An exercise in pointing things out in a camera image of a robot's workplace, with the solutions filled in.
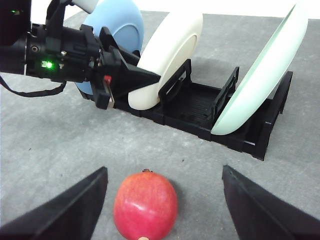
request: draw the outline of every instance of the table surface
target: table surface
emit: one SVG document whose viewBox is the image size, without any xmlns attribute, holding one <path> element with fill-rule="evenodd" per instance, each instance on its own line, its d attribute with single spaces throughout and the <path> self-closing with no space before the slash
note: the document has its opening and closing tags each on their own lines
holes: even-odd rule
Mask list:
<svg viewBox="0 0 320 240">
<path fill-rule="evenodd" d="M 78 28 L 86 13 L 65 24 Z M 167 15 L 142 12 L 144 44 Z M 221 88 L 234 67 L 241 80 L 281 18 L 204 15 L 192 57 L 192 80 Z M 133 116 L 97 109 L 74 83 L 57 96 L 23 98 L 1 88 L 1 224 L 43 204 L 101 166 L 109 183 L 93 240 L 121 240 L 113 201 L 122 180 L 149 168 L 174 185 L 176 223 L 166 239 L 237 240 L 221 180 L 230 165 L 282 200 L 320 219 L 320 20 L 309 20 L 289 67 L 294 71 L 283 115 L 265 161 Z M 51 89 L 47 79 L 1 74 L 17 91 Z"/>
</svg>

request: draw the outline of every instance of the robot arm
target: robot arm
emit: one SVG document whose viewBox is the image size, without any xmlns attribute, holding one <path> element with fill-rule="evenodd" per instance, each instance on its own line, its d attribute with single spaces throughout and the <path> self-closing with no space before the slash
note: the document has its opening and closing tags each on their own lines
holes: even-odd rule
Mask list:
<svg viewBox="0 0 320 240">
<path fill-rule="evenodd" d="M 90 81 L 95 104 L 102 109 L 107 109 L 113 96 L 157 83 L 160 76 L 136 67 L 139 57 L 119 47 L 108 28 L 95 37 L 88 25 L 80 30 L 63 26 L 66 6 L 77 4 L 88 10 L 83 3 L 52 0 L 46 24 L 40 25 L 30 22 L 31 0 L 3 1 L 0 71 L 59 83 Z"/>
</svg>

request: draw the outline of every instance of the light blue plate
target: light blue plate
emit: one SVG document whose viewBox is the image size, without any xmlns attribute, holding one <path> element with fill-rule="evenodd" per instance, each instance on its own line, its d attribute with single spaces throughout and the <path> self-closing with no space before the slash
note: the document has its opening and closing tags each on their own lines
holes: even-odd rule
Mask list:
<svg viewBox="0 0 320 240">
<path fill-rule="evenodd" d="M 141 51 L 144 40 L 142 15 L 132 0 L 104 0 L 84 21 L 99 36 L 102 27 L 108 27 L 116 43 L 130 52 Z M 92 95 L 89 81 L 75 83 L 84 93 Z"/>
</svg>

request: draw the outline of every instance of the red pomegranate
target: red pomegranate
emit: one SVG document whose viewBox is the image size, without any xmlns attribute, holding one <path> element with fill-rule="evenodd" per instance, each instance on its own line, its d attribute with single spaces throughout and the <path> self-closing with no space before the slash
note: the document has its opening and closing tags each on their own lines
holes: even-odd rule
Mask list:
<svg viewBox="0 0 320 240">
<path fill-rule="evenodd" d="M 161 240 L 174 226 L 177 212 L 174 187 L 164 176 L 145 169 L 121 183 L 113 220 L 127 240 Z"/>
</svg>

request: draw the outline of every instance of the concrete floor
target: concrete floor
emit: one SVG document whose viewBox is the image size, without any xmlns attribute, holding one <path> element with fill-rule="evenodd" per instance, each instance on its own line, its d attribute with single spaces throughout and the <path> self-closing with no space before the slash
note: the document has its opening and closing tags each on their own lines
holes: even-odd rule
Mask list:
<svg viewBox="0 0 320 240">
<path fill-rule="evenodd" d="M 166 16 L 143 12 L 144 46 Z M 66 21 L 78 28 L 86 14 Z M 241 80 L 280 18 L 205 15 L 192 58 L 195 82 L 222 87 L 235 66 Z M 57 96 L 23 98 L 1 89 L 1 224 L 63 192 L 101 166 L 109 184 L 93 240 L 121 240 L 113 200 L 122 180 L 144 168 L 170 179 L 179 213 L 166 239 L 237 240 L 221 180 L 229 164 L 284 201 L 320 219 L 320 20 L 309 20 L 283 115 L 265 161 L 118 109 L 97 109 L 73 83 Z M 18 91 L 50 89 L 46 79 L 1 74 Z"/>
</svg>

